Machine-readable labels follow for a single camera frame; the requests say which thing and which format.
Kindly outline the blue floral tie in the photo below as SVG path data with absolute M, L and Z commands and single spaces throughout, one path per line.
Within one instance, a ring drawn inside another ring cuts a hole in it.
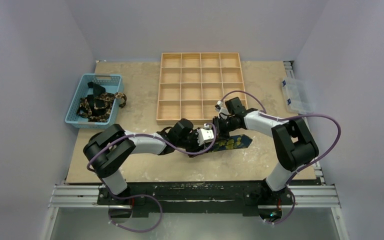
M 221 152 L 226 150 L 246 149 L 253 142 L 253 139 L 245 134 L 233 135 L 227 139 L 218 139 L 208 153 Z

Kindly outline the wooden compartment tray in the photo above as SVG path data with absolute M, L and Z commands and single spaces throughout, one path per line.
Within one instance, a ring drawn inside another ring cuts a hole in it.
M 241 58 L 237 52 L 163 52 L 156 123 L 180 119 L 204 124 L 217 114 L 215 105 L 238 97 L 248 105 Z

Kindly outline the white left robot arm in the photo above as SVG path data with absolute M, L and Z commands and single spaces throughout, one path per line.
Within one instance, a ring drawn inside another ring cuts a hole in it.
M 163 156 L 174 151 L 190 157 L 202 155 L 213 147 L 216 134 L 212 123 L 195 128 L 185 118 L 155 133 L 131 132 L 113 124 L 91 137 L 83 148 L 83 154 L 88 160 L 87 170 L 95 173 L 106 185 L 110 199 L 122 205 L 128 201 L 129 191 L 120 168 L 129 156 Z

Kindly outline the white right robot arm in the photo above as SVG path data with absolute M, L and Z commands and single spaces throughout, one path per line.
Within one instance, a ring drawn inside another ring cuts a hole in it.
M 238 129 L 259 132 L 273 139 L 278 163 L 264 179 L 260 196 L 268 204 L 280 198 L 293 173 L 319 155 L 319 148 L 301 117 L 281 120 L 263 114 L 256 108 L 246 109 L 238 97 L 214 106 L 218 116 L 213 118 L 219 138 L 227 138 Z

